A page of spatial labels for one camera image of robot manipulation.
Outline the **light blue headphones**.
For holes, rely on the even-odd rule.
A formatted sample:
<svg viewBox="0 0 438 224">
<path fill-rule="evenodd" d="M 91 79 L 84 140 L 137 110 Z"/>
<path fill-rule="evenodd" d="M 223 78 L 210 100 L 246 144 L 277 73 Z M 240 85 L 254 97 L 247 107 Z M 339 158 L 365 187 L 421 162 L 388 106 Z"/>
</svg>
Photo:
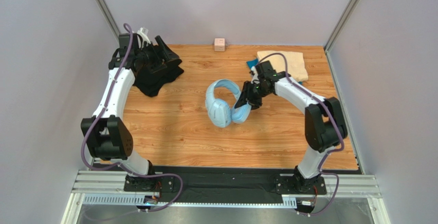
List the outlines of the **light blue headphones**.
<svg viewBox="0 0 438 224">
<path fill-rule="evenodd" d="M 245 122 L 251 112 L 251 106 L 244 103 L 243 106 L 238 108 L 230 107 L 226 101 L 215 97 L 214 90 L 219 87 L 226 88 L 234 95 L 235 104 L 237 104 L 241 95 L 239 86 L 231 80 L 220 79 L 213 82 L 207 88 L 205 99 L 205 106 L 211 122 L 220 128 L 230 125 L 231 122 L 236 124 Z"/>
</svg>

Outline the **black t shirt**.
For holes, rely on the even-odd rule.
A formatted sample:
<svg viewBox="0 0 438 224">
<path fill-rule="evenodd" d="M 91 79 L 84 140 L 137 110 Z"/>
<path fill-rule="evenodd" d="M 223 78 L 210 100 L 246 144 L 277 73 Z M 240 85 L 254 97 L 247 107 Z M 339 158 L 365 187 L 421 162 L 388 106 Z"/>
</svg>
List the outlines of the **black t shirt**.
<svg viewBox="0 0 438 224">
<path fill-rule="evenodd" d="M 134 86 L 136 86 L 144 95 L 155 97 L 159 94 L 161 88 L 167 84 L 174 82 L 179 76 L 184 73 L 180 66 L 170 66 L 171 70 L 165 74 L 138 74 L 135 77 Z"/>
</svg>

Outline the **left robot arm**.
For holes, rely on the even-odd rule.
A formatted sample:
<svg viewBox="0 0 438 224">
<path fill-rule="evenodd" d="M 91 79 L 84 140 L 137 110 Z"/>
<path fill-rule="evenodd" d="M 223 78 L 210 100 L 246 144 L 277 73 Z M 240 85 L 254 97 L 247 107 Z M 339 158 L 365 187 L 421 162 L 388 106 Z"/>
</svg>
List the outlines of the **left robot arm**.
<svg viewBox="0 0 438 224">
<path fill-rule="evenodd" d="M 157 96 L 165 84 L 184 73 L 182 60 L 159 35 L 155 42 L 140 31 L 120 34 L 118 39 L 101 102 L 90 118 L 81 121 L 81 150 L 88 149 L 92 157 L 120 166 L 131 175 L 153 175 L 152 163 L 134 150 L 123 112 L 132 87 L 147 97 Z"/>
</svg>

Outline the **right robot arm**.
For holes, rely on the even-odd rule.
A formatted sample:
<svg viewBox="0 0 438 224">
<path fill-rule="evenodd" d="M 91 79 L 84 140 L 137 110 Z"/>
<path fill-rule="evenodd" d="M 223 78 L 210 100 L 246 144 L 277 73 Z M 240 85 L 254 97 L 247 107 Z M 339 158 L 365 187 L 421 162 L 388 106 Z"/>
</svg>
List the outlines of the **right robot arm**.
<svg viewBox="0 0 438 224">
<path fill-rule="evenodd" d="M 253 68 L 252 81 L 246 81 L 235 108 L 249 105 L 251 109 L 262 106 L 262 99 L 274 94 L 281 97 L 304 114 L 304 134 L 308 144 L 296 175 L 303 179 L 314 178 L 328 155 L 344 149 L 348 132 L 337 98 L 317 95 L 297 81 L 286 71 L 276 72 L 269 61 L 259 62 Z"/>
</svg>

